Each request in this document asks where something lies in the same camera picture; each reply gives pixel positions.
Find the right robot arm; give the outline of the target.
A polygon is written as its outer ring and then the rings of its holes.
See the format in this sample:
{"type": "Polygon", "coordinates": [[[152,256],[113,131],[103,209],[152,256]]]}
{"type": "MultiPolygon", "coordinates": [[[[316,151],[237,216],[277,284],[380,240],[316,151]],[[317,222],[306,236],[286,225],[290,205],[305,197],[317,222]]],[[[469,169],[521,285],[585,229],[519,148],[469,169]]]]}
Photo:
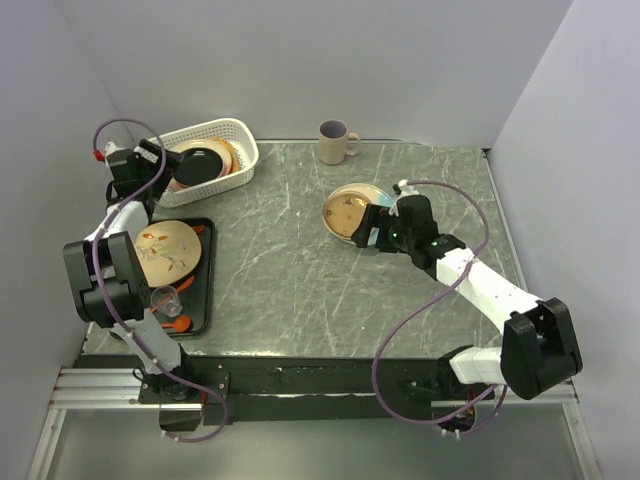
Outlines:
{"type": "Polygon", "coordinates": [[[542,300],[476,258],[460,239],[439,231],[430,201],[413,194],[392,207],[369,204],[351,238],[384,253],[403,253],[433,280],[453,288],[497,328],[498,347],[463,346],[438,361],[436,384],[460,398],[472,384],[503,385],[531,400],[583,369],[569,308],[557,298],[542,300]]]}

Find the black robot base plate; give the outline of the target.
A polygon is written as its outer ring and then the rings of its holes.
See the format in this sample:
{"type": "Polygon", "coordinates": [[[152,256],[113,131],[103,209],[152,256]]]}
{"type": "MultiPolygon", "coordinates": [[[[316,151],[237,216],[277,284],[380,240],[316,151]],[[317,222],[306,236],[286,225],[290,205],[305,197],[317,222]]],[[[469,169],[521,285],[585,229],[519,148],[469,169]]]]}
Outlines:
{"type": "Polygon", "coordinates": [[[458,414],[447,419],[434,411],[441,401],[492,399],[495,386],[463,384],[445,358],[382,360],[355,358],[190,358],[183,369],[188,385],[137,369],[143,404],[198,403],[201,412],[172,419],[163,414],[161,427],[192,431],[197,420],[213,426],[235,422],[312,421],[384,418],[396,413],[409,420],[441,420],[462,424],[458,414]]]}

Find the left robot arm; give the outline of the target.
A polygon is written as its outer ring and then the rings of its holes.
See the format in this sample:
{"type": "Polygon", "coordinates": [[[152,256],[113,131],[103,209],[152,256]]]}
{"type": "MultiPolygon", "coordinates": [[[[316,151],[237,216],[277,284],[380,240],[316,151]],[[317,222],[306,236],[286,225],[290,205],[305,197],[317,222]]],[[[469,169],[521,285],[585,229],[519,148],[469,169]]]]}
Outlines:
{"type": "Polygon", "coordinates": [[[140,359],[144,387],[164,400],[184,402],[197,393],[199,378],[152,313],[151,288],[134,248],[180,160],[148,140],[139,146],[157,161],[112,142],[105,152],[94,152],[113,176],[105,218],[85,239],[65,245],[63,259],[80,318],[128,345],[140,359]]]}

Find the woven bamboo square tray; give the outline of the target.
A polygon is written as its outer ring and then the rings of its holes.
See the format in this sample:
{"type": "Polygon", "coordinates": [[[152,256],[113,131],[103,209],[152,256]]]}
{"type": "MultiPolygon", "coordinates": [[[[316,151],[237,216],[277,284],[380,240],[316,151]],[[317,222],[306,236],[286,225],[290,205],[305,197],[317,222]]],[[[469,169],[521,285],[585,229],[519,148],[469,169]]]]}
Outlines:
{"type": "Polygon", "coordinates": [[[229,170],[229,174],[236,173],[236,172],[240,171],[241,170],[241,165],[240,165],[240,162],[239,162],[239,156],[237,154],[236,149],[233,147],[233,145],[229,141],[224,139],[224,138],[215,138],[215,141],[217,141],[221,145],[223,145],[231,155],[232,160],[231,160],[231,167],[230,167],[230,170],[229,170]]]}

